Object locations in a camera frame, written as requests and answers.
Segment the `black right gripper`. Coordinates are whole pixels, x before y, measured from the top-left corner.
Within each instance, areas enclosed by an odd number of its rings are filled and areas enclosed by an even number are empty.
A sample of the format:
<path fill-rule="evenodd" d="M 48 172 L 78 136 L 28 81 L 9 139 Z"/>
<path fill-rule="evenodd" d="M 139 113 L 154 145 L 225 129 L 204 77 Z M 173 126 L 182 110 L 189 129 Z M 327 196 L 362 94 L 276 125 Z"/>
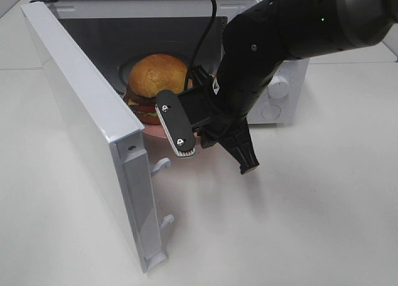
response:
<path fill-rule="evenodd" d="M 259 162 L 246 118 L 277 67 L 220 66 L 215 77 L 195 67 L 184 74 L 179 96 L 170 90 L 158 93 L 155 111 L 175 155 L 195 154 L 198 131 L 205 140 L 202 147 L 221 144 L 238 162 L 241 175 L 254 170 Z"/>

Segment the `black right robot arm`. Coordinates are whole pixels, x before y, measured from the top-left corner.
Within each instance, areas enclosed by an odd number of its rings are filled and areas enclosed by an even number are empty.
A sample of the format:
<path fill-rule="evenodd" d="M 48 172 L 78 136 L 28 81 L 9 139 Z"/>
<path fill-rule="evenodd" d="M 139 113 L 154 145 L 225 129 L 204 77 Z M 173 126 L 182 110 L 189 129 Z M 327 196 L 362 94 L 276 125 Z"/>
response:
<path fill-rule="evenodd" d="M 262 0 L 238 14 L 213 81 L 180 96 L 202 147 L 256 168 L 246 117 L 281 63 L 376 45 L 396 22 L 397 0 Z"/>

